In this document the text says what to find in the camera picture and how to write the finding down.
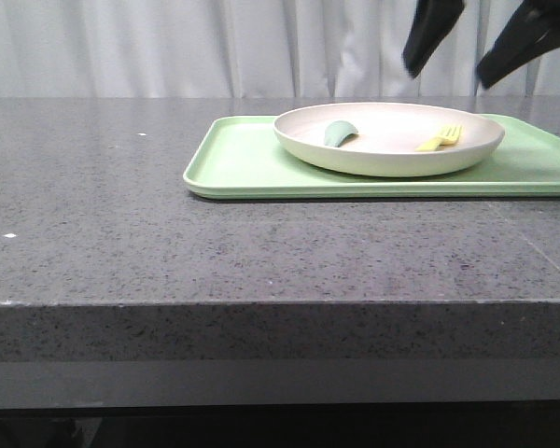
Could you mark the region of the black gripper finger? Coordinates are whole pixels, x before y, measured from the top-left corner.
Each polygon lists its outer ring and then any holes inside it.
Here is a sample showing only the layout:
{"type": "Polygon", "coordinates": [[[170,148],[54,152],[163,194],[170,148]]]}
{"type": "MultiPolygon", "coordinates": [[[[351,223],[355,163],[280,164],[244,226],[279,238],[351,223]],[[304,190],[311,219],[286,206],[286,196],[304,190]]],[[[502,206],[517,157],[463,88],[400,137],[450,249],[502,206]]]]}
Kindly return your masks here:
{"type": "Polygon", "coordinates": [[[560,48],[560,1],[523,1],[479,62],[476,74],[490,89],[511,72],[560,48]]]}
{"type": "Polygon", "coordinates": [[[454,28],[465,8],[462,0],[418,0],[402,52],[404,66],[417,78],[442,40],[454,28]]]}

